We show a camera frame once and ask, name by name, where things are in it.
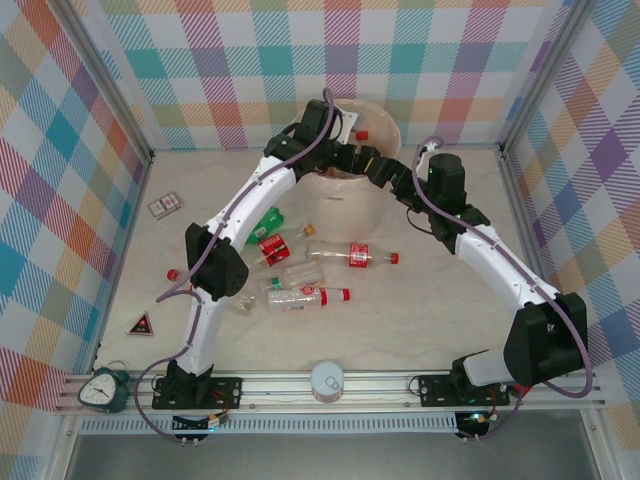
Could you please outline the cream plastic waste bin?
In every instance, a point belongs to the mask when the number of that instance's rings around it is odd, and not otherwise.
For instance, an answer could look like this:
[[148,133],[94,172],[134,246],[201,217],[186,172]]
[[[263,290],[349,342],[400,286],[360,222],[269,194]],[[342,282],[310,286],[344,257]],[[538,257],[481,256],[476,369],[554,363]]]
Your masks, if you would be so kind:
[[393,199],[363,175],[331,169],[310,173],[296,187],[315,237],[325,242],[359,242],[388,216]]

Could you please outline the red cap bottle brown residue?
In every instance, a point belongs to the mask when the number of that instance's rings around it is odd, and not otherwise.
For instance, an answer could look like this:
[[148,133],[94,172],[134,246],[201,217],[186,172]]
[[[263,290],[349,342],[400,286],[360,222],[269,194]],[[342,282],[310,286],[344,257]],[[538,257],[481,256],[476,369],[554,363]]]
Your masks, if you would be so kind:
[[397,265],[399,254],[381,250],[366,243],[309,242],[306,257],[326,264],[341,265],[355,269],[370,269],[380,265]]

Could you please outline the crushed green plastic bottle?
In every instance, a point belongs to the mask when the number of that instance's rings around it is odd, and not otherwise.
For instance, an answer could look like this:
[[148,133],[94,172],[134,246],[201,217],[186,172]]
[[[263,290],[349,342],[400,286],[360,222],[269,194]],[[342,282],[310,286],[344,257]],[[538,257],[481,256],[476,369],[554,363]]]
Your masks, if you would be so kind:
[[271,207],[252,229],[246,243],[257,244],[273,235],[284,223],[284,216],[277,207]]

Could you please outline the yellow cap bottle red label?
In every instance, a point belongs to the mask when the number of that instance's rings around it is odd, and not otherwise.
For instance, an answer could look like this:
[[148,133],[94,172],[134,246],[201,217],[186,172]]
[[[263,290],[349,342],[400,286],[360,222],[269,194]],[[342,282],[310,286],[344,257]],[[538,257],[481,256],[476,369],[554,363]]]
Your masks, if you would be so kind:
[[255,245],[248,245],[242,253],[243,260],[250,270],[270,268],[289,259],[314,234],[311,224],[274,233]]

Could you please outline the clear bottle green label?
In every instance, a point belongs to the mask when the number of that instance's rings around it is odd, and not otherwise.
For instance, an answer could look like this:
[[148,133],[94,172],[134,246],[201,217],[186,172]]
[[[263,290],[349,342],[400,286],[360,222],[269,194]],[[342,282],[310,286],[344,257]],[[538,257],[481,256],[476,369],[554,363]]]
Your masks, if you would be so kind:
[[274,290],[292,290],[305,286],[320,286],[324,282],[321,267],[314,261],[294,265],[275,277],[260,281],[264,293]]

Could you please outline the clear bottle red white label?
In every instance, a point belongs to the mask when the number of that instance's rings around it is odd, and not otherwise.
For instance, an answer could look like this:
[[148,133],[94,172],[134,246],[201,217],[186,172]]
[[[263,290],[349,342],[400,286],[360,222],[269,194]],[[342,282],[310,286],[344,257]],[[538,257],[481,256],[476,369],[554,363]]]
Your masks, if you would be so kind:
[[303,286],[291,290],[273,290],[267,294],[268,308],[274,312],[299,312],[350,300],[351,291],[346,288]]

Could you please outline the clear bottle red cap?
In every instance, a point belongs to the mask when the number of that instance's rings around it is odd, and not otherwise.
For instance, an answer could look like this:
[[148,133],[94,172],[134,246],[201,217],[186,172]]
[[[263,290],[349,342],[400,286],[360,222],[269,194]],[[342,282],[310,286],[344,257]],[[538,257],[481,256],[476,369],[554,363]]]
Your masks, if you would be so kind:
[[[176,269],[170,269],[166,273],[167,279],[172,283],[176,283],[181,275],[182,272]],[[249,289],[243,288],[232,298],[232,307],[243,315],[249,315],[257,307],[257,297]]]

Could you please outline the small red white card box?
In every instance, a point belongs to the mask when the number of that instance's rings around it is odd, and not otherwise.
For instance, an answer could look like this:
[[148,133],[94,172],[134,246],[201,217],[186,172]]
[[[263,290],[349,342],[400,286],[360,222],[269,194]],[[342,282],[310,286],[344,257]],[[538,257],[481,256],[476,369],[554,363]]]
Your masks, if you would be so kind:
[[169,192],[147,205],[152,217],[160,220],[181,209],[183,203],[175,192]]

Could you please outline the power connector with green light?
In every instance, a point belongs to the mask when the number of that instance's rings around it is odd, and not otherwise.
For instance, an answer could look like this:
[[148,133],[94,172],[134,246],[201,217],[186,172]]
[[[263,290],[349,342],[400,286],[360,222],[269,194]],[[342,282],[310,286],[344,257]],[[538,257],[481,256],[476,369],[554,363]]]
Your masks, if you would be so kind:
[[228,420],[229,415],[224,412],[198,419],[174,416],[171,422],[171,429],[173,431],[213,431],[224,425]]
[[488,412],[456,412],[455,420],[458,429],[456,436],[463,440],[483,437],[492,423]]

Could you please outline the red black triangular badge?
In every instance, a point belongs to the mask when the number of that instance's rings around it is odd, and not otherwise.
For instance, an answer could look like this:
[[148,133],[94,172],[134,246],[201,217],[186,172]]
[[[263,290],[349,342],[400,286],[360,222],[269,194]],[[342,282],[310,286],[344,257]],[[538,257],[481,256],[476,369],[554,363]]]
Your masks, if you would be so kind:
[[153,336],[153,328],[147,312],[142,313],[134,324],[127,330],[128,335],[133,336]]

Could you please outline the green alarm clock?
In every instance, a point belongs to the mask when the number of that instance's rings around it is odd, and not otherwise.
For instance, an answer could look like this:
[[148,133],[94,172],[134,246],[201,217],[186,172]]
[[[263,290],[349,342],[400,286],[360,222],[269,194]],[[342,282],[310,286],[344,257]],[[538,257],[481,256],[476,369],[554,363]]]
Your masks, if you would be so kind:
[[120,360],[97,368],[77,394],[82,407],[111,414],[124,410],[128,401],[130,374]]

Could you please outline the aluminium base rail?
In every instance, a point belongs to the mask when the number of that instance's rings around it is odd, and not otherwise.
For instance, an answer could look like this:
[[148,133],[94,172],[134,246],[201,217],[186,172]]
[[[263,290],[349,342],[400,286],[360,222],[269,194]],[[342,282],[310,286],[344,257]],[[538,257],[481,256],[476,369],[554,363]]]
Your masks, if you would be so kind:
[[[492,407],[474,406],[435,406],[423,407],[420,397],[413,391],[418,375],[441,374],[444,371],[413,373],[407,371],[347,371],[343,395],[333,403],[322,403],[312,394],[310,372],[231,372],[214,373],[222,388],[209,394],[207,402],[220,407],[230,407],[231,413],[383,413],[407,410],[417,412],[488,412]],[[178,408],[183,406],[177,399],[177,393],[161,400],[161,388],[164,374],[152,372],[142,380],[138,387],[138,401],[141,408],[150,414],[199,415],[215,411],[209,404],[197,408]],[[92,409],[82,407],[77,394],[89,375],[72,375],[65,381],[62,393],[54,408],[56,414],[88,415]],[[494,407],[502,413],[510,411],[516,403],[517,392],[507,387],[509,403]],[[521,410],[583,410],[602,409],[606,406],[603,391],[594,376],[591,392],[583,398],[573,399],[559,394],[546,385],[532,387],[523,397]]]

